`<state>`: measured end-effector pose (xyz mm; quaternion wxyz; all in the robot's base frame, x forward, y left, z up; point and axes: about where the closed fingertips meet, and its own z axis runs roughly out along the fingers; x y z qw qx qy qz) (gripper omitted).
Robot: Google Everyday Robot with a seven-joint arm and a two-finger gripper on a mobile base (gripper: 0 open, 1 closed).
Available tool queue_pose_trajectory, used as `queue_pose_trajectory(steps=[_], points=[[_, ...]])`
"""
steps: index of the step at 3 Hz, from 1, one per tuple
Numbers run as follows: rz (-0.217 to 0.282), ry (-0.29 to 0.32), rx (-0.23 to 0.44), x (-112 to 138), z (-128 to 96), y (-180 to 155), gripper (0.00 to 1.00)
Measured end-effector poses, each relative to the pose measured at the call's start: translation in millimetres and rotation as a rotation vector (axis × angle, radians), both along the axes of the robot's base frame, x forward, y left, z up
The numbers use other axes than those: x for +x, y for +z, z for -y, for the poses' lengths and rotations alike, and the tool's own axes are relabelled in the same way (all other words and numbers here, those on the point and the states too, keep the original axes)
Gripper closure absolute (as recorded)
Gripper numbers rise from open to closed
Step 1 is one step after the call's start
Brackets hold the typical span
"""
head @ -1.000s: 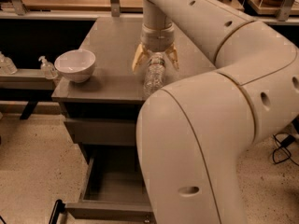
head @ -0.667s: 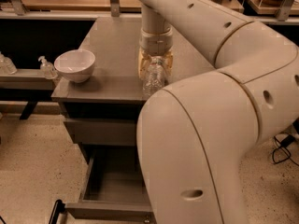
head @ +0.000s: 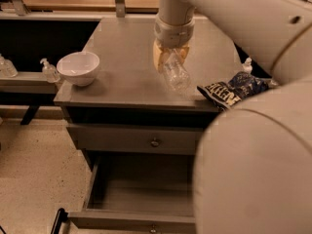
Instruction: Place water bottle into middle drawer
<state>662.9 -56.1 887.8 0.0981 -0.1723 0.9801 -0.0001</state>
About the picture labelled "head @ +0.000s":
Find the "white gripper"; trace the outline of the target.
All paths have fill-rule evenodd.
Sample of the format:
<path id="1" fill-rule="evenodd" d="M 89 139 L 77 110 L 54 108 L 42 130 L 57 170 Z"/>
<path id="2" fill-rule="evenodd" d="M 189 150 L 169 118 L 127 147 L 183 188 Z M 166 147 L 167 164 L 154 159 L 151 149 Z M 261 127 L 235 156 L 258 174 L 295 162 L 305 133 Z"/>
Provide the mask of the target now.
<path id="1" fill-rule="evenodd" d="M 154 24 L 156 40 L 153 43 L 153 63 L 159 73 L 163 72 L 164 64 L 169 58 L 169 49 L 178 48 L 179 61 L 181 64 L 184 64 L 189 53 L 189 45 L 187 43 L 193 36 L 194 25 L 194 19 L 182 25 L 171 25 L 164 22 L 159 15 L 156 16 Z"/>

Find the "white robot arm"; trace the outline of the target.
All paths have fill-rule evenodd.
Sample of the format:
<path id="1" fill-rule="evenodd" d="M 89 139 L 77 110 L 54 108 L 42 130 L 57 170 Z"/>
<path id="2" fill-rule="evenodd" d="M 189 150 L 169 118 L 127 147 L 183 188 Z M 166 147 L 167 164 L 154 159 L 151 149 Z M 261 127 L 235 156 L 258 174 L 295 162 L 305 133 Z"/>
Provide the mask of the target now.
<path id="1" fill-rule="evenodd" d="M 201 137 L 193 170 L 197 234 L 312 234 L 310 4 L 301 0 L 159 0 L 155 35 L 194 7 L 249 54 L 278 88 L 219 114 Z"/>

